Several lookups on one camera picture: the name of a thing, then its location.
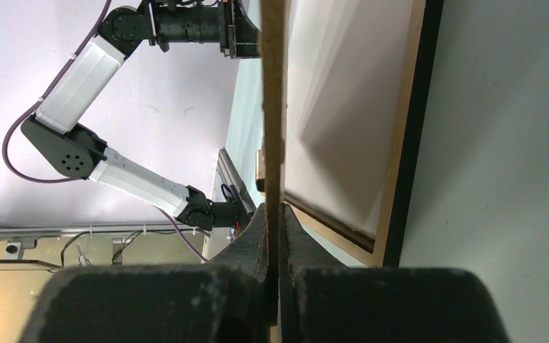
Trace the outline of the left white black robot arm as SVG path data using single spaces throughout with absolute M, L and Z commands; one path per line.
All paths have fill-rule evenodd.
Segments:
M 56 172 L 34 181 L 94 182 L 205 231 L 246 225 L 237 187 L 211 187 L 207 170 L 257 40 L 243 1 L 108 1 L 21 118 Z

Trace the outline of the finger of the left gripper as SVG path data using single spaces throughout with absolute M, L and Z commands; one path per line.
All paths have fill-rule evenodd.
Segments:
M 258 59 L 260 30 L 254 25 L 240 0 L 232 1 L 232 58 Z

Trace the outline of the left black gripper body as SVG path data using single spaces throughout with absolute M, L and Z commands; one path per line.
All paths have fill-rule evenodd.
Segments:
M 217 2 L 220 50 L 229 58 L 238 58 L 235 24 L 237 4 L 238 1 L 235 0 L 219 0 Z

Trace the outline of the black picture frame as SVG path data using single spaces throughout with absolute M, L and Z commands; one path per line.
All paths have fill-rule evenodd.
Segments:
M 295 1 L 288 2 L 290 3 L 290 16 L 287 43 L 287 77 L 293 3 Z M 327 243 L 337 247 L 367 267 L 396 267 L 400 263 L 400 253 L 407 225 L 437 38 L 445 5 L 443 1 L 411 2 L 413 6 L 409 34 L 405 47 L 382 202 L 375 235 L 370 237 L 363 234 L 302 201 L 286 190 L 285 183 L 282 194 L 282 202 L 290 204 L 296 214 L 307 221 L 314 232 L 319 234 Z M 286 182 L 287 120 L 285 133 L 284 182 Z

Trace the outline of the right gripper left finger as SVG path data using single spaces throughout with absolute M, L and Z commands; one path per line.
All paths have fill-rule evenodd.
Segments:
M 265 210 L 205 264 L 74 267 L 45 285 L 21 342 L 268 342 Z

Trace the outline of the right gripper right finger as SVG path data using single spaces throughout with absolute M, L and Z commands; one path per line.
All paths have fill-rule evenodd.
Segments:
M 456 268 L 348 267 L 281 208 L 284 342 L 509 342 L 488 288 Z

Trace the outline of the brown cardboard backing board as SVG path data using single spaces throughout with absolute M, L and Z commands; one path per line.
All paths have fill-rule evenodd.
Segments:
M 265 238 L 267 243 L 267 301 L 270 335 L 282 342 L 280 314 L 280 231 L 282 227 L 282 194 L 284 188 L 285 129 L 287 120 L 287 43 L 290 3 L 261 1 L 262 88 L 264 114 L 263 154 L 265 163 Z

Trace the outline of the autumn leaves photo print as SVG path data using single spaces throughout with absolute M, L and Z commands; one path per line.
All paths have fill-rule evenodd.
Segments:
M 373 237 L 411 1 L 295 1 L 286 190 Z

